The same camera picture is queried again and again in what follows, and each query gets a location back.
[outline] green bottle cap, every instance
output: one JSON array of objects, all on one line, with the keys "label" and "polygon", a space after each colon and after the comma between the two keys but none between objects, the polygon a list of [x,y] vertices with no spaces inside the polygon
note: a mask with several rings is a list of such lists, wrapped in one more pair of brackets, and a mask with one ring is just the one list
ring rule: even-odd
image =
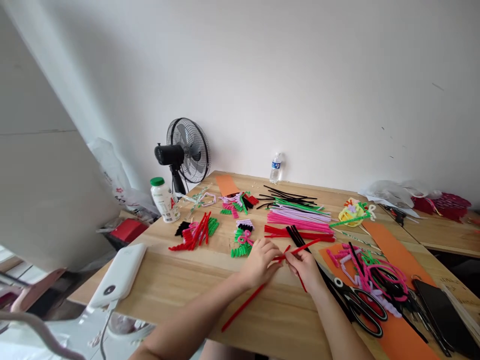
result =
[{"label": "green bottle cap", "polygon": [[163,177],[154,177],[153,179],[150,180],[150,184],[152,186],[160,186],[165,184],[165,180]]}]

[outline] plastic bottle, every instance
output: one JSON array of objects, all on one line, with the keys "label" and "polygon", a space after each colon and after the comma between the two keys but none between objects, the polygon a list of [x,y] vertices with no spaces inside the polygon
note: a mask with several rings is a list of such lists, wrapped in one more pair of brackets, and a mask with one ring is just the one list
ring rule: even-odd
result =
[{"label": "plastic bottle", "polygon": [[282,153],[276,152],[273,161],[271,162],[270,182],[276,184],[280,180],[280,166],[282,165]]},{"label": "plastic bottle", "polygon": [[161,217],[166,223],[174,223],[180,219],[180,211],[172,195],[172,189],[165,184],[163,177],[154,177],[150,180],[151,197]]}]

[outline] black phone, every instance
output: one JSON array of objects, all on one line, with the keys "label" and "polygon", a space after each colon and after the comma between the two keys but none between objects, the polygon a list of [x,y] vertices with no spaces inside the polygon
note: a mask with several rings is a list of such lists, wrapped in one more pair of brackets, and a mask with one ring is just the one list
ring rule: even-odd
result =
[{"label": "black phone", "polygon": [[480,359],[480,348],[450,302],[448,296],[438,287],[418,279],[412,280],[425,305],[426,315],[434,330],[452,351],[469,359]]}]

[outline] hand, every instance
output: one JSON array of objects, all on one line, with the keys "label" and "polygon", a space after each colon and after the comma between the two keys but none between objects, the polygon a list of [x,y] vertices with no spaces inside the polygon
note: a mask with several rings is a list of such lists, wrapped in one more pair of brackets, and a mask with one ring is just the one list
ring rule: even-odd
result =
[{"label": "hand", "polygon": [[282,255],[282,252],[279,247],[269,239],[262,238],[255,241],[250,255],[239,272],[242,284],[251,289],[268,282],[275,272],[283,266],[277,262],[269,266],[272,259],[280,255]]},{"label": "hand", "polygon": [[326,287],[317,267],[317,261],[311,253],[305,250],[299,251],[296,255],[287,252],[285,257],[290,271],[301,278],[309,294],[313,294],[319,288]]}]

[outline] paper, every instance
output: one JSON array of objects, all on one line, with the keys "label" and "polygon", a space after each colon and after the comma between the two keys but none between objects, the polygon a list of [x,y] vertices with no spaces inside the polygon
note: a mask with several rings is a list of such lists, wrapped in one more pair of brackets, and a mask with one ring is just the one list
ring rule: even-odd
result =
[{"label": "paper", "polygon": [[222,196],[228,196],[240,192],[239,188],[235,185],[232,176],[229,174],[215,176],[215,180]]},{"label": "paper", "polygon": [[414,218],[417,218],[417,219],[426,219],[426,217],[421,217],[420,215],[418,215],[413,209],[409,208],[409,207],[398,207],[398,206],[395,206],[393,205],[390,201],[387,201],[385,199],[382,199],[380,197],[375,197],[375,196],[370,196],[368,194],[366,194],[366,191],[364,190],[360,190],[359,192],[357,192],[358,195],[361,195],[363,197],[366,197],[368,199],[368,201],[373,201],[375,204],[382,204],[382,205],[385,205],[385,206],[391,206],[393,208],[397,208],[397,209],[400,209],[401,211],[403,211],[404,213],[406,213],[407,215],[410,215],[410,216],[413,216]]},{"label": "paper", "polygon": [[[343,250],[342,244],[324,248],[320,250],[320,254],[325,260],[325,263],[330,268],[330,271],[337,278],[340,278],[345,284],[353,286],[349,278],[343,273],[341,268],[335,267],[327,254],[327,249],[334,254],[339,250]],[[353,261],[345,263],[346,270],[350,275],[354,275]],[[438,356],[426,344],[420,336],[407,324],[403,318],[396,318],[388,313],[387,321],[380,321],[380,326],[383,329],[383,337],[377,339],[381,348],[390,360],[438,360]]]},{"label": "paper", "polygon": [[372,221],[365,221],[363,226],[370,233],[373,240],[375,240],[383,255],[386,256],[388,262],[395,265],[405,274],[406,284],[410,289],[415,289],[412,284],[413,275],[420,277],[424,283],[437,287],[429,273],[425,271],[417,259],[414,258],[405,246],[398,241],[385,226]]}]

